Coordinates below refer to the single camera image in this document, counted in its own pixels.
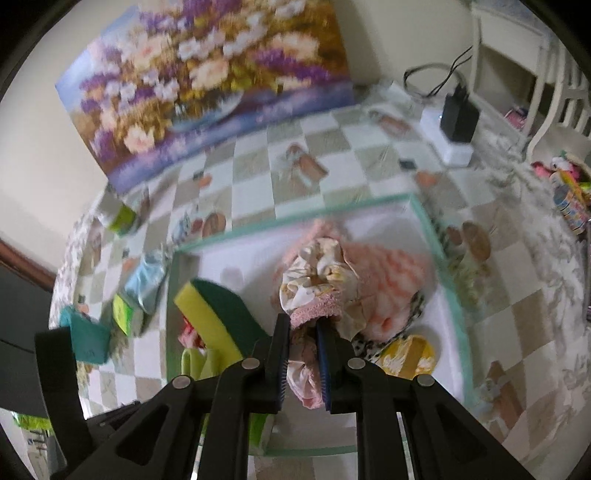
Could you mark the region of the lime green microfiber cloth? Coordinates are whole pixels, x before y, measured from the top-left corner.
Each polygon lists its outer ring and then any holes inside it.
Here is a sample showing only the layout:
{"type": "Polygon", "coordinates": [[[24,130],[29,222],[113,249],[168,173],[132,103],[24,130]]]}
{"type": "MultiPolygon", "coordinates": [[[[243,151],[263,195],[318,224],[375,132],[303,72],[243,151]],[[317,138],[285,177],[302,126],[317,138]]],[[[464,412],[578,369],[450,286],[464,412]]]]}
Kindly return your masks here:
{"type": "MultiPolygon", "coordinates": [[[[181,374],[193,380],[204,380],[221,374],[221,356],[215,350],[185,348],[181,355],[181,374]]],[[[249,454],[262,456],[266,453],[273,431],[274,416],[252,414],[249,418],[249,454]]]]}

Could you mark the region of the yellow green sponge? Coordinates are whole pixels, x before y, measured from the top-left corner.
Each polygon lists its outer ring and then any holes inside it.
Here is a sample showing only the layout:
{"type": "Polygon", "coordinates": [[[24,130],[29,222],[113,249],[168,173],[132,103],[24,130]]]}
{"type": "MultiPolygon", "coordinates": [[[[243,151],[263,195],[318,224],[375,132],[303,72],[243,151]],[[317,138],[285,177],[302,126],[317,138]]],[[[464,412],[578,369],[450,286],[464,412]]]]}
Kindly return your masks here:
{"type": "Polygon", "coordinates": [[[191,279],[176,294],[174,304],[205,347],[219,355],[222,370],[249,357],[259,340],[270,337],[242,298],[214,282],[191,279]]]}

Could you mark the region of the blue face mask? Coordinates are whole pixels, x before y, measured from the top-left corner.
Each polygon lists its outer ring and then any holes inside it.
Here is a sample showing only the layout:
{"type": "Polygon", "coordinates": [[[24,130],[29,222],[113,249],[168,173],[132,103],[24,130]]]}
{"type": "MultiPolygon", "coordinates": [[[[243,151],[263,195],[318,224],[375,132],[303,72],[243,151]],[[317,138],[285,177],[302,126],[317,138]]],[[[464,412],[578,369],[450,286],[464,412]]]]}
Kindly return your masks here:
{"type": "Polygon", "coordinates": [[[123,286],[125,299],[145,314],[153,315],[168,265],[169,256],[163,250],[145,253],[123,286]]]}

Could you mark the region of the green tissue pack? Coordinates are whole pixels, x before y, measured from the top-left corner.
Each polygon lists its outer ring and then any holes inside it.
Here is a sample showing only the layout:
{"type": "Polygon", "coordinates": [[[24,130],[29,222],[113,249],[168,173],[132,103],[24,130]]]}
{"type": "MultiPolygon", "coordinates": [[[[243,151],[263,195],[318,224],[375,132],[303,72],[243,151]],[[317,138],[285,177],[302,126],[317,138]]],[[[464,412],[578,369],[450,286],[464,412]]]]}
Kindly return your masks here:
{"type": "Polygon", "coordinates": [[[112,316],[115,324],[127,337],[137,337],[141,334],[144,312],[122,293],[116,294],[112,300],[112,316]]]}

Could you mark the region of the teal plastic toy box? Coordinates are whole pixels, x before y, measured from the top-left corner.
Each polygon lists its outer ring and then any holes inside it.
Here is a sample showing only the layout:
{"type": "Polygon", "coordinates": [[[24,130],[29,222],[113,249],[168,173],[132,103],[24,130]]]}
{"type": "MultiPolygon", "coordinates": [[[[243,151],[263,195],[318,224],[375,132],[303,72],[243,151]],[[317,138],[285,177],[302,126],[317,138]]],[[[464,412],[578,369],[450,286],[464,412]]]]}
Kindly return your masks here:
{"type": "Polygon", "coordinates": [[[109,358],[110,329],[73,305],[61,309],[59,326],[68,327],[77,361],[102,365],[109,358]]]}

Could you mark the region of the yellow round pouch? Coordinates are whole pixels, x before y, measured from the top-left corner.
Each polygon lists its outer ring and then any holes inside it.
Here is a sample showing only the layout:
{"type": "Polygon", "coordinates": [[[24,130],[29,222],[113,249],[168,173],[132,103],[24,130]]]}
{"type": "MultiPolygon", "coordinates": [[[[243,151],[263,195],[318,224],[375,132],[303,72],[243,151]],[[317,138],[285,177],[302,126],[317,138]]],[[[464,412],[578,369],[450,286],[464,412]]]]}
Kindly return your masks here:
{"type": "Polygon", "coordinates": [[[388,375],[413,380],[422,374],[432,374],[437,357],[428,340],[417,334],[398,338],[384,348],[377,360],[377,366],[388,375]]]}

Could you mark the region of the black power adapter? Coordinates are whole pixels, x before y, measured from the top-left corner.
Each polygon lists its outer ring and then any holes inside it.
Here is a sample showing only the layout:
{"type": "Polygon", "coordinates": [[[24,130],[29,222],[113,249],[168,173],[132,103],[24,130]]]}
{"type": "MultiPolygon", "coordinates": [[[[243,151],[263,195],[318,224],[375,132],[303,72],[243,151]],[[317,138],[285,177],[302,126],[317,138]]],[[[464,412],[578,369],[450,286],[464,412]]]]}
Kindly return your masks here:
{"type": "Polygon", "coordinates": [[[466,87],[458,84],[445,99],[440,128],[454,143],[471,143],[480,118],[480,110],[470,100],[466,87]]]}

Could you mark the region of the pink floral scrunchie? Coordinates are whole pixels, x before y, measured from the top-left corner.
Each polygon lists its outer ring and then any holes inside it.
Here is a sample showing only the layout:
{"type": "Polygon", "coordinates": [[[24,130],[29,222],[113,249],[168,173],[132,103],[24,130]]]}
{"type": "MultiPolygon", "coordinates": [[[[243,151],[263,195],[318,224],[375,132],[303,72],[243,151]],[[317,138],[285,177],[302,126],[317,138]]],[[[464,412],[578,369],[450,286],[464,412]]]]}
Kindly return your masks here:
{"type": "Polygon", "coordinates": [[[280,274],[280,308],[290,318],[287,384],[308,410],[324,405],[318,346],[310,330],[318,319],[328,318],[339,336],[352,340],[367,326],[360,288],[341,242],[329,237],[298,247],[280,274]]]}

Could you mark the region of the leopard print scrunchie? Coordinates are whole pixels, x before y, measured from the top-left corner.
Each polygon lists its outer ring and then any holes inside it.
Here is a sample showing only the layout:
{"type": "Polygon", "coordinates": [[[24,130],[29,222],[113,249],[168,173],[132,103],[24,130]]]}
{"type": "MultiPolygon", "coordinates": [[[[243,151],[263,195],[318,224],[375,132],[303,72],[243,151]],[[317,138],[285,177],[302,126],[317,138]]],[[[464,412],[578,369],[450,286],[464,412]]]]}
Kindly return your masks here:
{"type": "Polygon", "coordinates": [[[363,333],[358,333],[352,340],[353,353],[356,357],[376,363],[381,353],[395,340],[404,337],[408,329],[420,319],[425,311],[426,298],[422,291],[414,294],[410,302],[410,312],[402,327],[394,331],[386,341],[370,340],[363,333]]]}

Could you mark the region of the pink white chevron cloth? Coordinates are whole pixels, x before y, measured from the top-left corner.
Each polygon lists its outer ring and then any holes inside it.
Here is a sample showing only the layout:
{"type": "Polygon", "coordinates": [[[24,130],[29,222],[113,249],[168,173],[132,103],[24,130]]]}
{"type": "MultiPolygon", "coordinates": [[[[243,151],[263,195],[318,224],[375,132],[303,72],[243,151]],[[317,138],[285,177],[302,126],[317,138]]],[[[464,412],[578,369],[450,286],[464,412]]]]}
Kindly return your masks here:
{"type": "Polygon", "coordinates": [[[386,341],[403,326],[412,297],[427,283],[431,266],[425,255],[348,240],[334,224],[320,219],[304,238],[338,243],[342,260],[356,274],[358,302],[365,318],[360,333],[370,340],[386,341]]]}

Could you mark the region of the red pink yarn bow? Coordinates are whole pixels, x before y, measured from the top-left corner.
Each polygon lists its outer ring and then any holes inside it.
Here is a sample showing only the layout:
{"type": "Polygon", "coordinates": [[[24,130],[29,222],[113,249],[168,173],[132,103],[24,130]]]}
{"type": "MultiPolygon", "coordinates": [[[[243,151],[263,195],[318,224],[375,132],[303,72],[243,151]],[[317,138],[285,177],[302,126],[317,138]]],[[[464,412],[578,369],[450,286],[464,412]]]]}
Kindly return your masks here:
{"type": "Polygon", "coordinates": [[[199,336],[197,330],[190,324],[185,317],[182,318],[183,320],[183,328],[181,333],[178,335],[179,343],[185,348],[194,348],[199,349],[204,347],[204,342],[202,342],[201,337],[199,336]]]}

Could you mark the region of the white wooden shelf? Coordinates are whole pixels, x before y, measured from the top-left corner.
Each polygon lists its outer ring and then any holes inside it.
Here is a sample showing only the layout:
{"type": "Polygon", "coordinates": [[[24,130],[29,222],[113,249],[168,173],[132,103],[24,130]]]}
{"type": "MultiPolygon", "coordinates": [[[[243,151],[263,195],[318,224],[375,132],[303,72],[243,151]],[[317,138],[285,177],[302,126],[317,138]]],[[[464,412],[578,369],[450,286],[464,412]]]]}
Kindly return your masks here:
{"type": "Polygon", "coordinates": [[[590,158],[590,81],[520,1],[472,1],[471,92],[529,162],[590,158]]]}

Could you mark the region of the white pill bottle green label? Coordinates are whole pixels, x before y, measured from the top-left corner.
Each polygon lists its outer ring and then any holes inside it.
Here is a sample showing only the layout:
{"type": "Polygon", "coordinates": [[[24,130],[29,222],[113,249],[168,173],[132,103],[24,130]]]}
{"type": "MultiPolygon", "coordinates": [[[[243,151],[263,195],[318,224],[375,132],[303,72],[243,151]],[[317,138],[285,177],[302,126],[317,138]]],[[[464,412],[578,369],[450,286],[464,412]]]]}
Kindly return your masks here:
{"type": "Polygon", "coordinates": [[[117,236],[126,235],[133,227],[137,214],[112,192],[105,191],[95,207],[101,225],[117,236]]]}

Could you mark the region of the white power strip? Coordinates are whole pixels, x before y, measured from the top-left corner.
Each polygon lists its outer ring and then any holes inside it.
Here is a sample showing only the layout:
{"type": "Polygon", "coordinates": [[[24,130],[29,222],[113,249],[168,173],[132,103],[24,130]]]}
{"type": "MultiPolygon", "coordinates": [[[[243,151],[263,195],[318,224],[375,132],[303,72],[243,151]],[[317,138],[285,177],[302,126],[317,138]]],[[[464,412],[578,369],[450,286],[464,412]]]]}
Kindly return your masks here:
{"type": "Polygon", "coordinates": [[[450,140],[441,128],[442,116],[441,109],[426,108],[422,111],[419,125],[424,138],[434,147],[445,166],[468,167],[474,154],[472,144],[450,140]]]}

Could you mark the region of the teal shallow cardboard tray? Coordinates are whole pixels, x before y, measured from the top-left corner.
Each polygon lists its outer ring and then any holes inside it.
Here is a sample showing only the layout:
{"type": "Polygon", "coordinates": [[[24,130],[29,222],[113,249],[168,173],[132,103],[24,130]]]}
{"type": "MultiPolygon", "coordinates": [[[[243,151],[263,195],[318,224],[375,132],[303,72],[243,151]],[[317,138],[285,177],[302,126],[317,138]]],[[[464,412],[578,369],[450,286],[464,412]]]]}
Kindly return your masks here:
{"type": "Polygon", "coordinates": [[[277,316],[271,303],[276,291],[273,275],[287,248],[318,218],[335,222],[355,242],[405,250],[426,261],[427,303],[423,316],[409,330],[425,336],[434,347],[435,379],[463,405],[472,406],[473,366],[466,323],[438,236],[412,194],[270,220],[180,246],[166,282],[166,337],[161,344],[166,379],[180,373],[182,347],[177,336],[182,319],[174,298],[184,284],[198,277],[228,288],[242,298],[259,326],[271,333],[277,316]]]}

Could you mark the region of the floral oil painting canvas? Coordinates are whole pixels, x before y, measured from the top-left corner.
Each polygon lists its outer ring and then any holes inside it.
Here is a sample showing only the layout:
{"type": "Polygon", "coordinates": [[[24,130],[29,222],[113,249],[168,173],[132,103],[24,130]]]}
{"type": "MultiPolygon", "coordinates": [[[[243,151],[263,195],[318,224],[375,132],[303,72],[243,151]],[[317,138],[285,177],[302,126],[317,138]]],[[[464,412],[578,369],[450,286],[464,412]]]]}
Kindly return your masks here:
{"type": "Polygon", "coordinates": [[[74,60],[56,90],[119,193],[228,139],[353,103],[329,1],[132,7],[74,60]]]}

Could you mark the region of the colourful toy pile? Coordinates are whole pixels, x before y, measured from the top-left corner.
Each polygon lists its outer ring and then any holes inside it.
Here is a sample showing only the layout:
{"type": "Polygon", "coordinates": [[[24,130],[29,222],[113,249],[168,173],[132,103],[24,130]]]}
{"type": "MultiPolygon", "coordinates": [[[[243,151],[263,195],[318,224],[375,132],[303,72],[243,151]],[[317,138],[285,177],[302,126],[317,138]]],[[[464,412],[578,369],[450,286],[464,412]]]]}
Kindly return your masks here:
{"type": "Polygon", "coordinates": [[[554,207],[576,237],[590,228],[590,115],[583,109],[570,123],[559,114],[528,147],[526,162],[516,166],[527,180],[549,191],[554,207]]]}

